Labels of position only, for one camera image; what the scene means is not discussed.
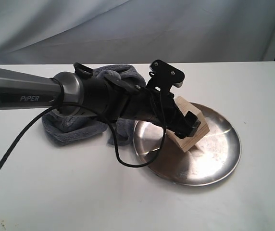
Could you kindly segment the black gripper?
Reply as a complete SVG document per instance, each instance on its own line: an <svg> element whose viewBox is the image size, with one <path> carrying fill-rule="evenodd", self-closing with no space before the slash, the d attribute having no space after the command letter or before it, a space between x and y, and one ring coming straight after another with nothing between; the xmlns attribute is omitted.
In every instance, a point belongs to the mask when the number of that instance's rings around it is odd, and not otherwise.
<svg viewBox="0 0 275 231"><path fill-rule="evenodd" d="M147 88L139 89L129 98L125 118L165 125L181 139L194 136L201 124L191 111L184 116L171 95Z"/></svg>

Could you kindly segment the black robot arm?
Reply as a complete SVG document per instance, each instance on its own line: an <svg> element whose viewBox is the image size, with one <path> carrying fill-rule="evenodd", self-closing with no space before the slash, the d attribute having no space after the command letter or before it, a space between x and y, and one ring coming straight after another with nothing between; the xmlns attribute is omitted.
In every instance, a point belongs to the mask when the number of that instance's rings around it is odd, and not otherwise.
<svg viewBox="0 0 275 231"><path fill-rule="evenodd" d="M182 85L184 73L165 62L151 65L149 82L130 65L91 69L75 63L74 69L45 78L0 68L0 110L52 106L63 117L151 122L179 138L192 137L200 126L196 115L180 111L170 91Z"/></svg>

